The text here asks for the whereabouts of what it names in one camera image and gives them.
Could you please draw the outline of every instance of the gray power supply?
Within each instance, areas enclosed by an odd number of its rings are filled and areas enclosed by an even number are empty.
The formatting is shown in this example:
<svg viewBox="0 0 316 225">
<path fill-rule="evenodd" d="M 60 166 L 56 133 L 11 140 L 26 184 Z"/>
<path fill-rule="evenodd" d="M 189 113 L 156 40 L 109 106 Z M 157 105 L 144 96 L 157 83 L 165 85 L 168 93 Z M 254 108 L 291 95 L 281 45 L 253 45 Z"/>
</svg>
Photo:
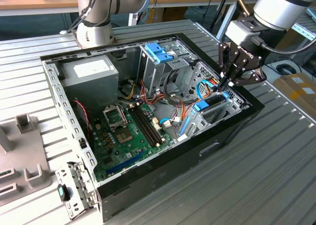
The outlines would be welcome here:
<svg viewBox="0 0 316 225">
<path fill-rule="evenodd" d="M 91 113 L 117 100 L 119 72 L 106 55 L 65 63 L 61 71 L 68 99 L 78 99 Z"/>
</svg>

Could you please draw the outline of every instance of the blue plastic clip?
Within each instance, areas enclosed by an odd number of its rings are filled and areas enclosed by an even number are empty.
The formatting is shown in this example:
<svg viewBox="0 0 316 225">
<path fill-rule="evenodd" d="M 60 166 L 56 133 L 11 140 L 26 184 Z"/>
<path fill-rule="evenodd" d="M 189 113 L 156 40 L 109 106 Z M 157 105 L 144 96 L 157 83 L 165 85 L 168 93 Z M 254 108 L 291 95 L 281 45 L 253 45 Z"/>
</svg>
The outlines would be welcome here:
<svg viewBox="0 0 316 225">
<path fill-rule="evenodd" d="M 226 100 L 228 100 L 228 99 L 229 99 L 229 94 L 228 94 L 226 91 L 224 91 L 224 92 L 223 92 L 223 97 L 224 97 Z"/>
<path fill-rule="evenodd" d="M 167 54 L 157 43 L 146 44 L 145 49 L 158 63 L 167 62 L 173 59 L 173 56 Z"/>
<path fill-rule="evenodd" d="M 202 100 L 202 101 L 199 101 L 198 103 L 196 103 L 193 107 L 196 111 L 200 111 L 202 109 L 205 109 L 208 106 L 209 106 L 209 104 L 207 104 L 205 100 Z"/>
</svg>

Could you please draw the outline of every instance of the expansion slot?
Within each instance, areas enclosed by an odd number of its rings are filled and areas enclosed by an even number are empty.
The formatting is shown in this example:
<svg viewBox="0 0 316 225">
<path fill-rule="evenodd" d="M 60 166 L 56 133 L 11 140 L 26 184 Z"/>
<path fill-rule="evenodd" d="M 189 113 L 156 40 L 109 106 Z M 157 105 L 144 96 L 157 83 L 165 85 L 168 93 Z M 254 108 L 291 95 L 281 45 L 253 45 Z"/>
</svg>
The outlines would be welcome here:
<svg viewBox="0 0 316 225">
<path fill-rule="evenodd" d="M 133 117 L 137 126 L 140 128 L 146 139 L 148 140 L 151 147 L 157 146 L 162 143 L 162 140 L 154 127 L 148 122 L 144 116 L 143 111 L 140 108 L 133 108 L 129 110 L 130 115 Z"/>
<path fill-rule="evenodd" d="M 116 165 L 116 166 L 114 166 L 114 167 L 108 169 L 108 170 L 107 170 L 107 174 L 111 174 L 111 173 L 115 173 L 115 172 L 117 172 L 117 171 L 120 171 L 120 170 L 122 170 L 123 168 L 129 166 L 130 164 L 136 162 L 137 160 L 139 160 L 139 159 L 141 158 L 141 156 L 142 156 L 143 153 L 145 153 L 145 151 L 142 151 L 142 152 L 140 152 L 138 155 L 136 155 L 136 156 L 134 156 L 134 157 L 128 159 L 127 161 L 122 162 L 122 163 L 120 163 L 120 164 L 118 164 L 118 165 Z"/>
</svg>

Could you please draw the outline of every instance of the workbench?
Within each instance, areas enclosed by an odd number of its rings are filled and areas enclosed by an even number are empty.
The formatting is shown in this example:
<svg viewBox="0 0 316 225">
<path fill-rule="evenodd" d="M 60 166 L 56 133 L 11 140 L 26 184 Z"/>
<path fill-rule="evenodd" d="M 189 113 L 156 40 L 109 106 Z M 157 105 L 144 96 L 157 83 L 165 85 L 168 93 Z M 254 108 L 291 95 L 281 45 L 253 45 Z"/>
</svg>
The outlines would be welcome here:
<svg viewBox="0 0 316 225">
<path fill-rule="evenodd" d="M 190 20 L 114 28 L 118 42 L 183 32 L 215 61 L 218 41 Z M 39 121 L 52 184 L 0 207 L 0 223 L 101 224 L 94 209 L 70 221 L 54 171 L 76 161 L 39 56 L 79 49 L 73 35 L 0 42 L 0 123 Z M 110 225 L 286 224 L 316 219 L 315 121 L 269 82 L 246 87 L 265 108 L 231 144 L 109 221 Z"/>
</svg>

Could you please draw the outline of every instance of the blue drive bracket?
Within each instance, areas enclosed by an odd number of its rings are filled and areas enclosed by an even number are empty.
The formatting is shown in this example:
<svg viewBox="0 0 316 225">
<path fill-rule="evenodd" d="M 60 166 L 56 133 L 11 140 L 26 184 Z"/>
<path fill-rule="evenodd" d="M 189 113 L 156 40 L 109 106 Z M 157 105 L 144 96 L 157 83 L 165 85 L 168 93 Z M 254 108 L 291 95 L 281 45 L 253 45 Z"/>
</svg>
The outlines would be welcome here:
<svg viewBox="0 0 316 225">
<path fill-rule="evenodd" d="M 173 56 L 164 51 L 164 48 L 160 47 L 157 43 L 151 43 L 145 45 L 145 50 L 158 62 L 163 63 L 173 59 Z"/>
</svg>

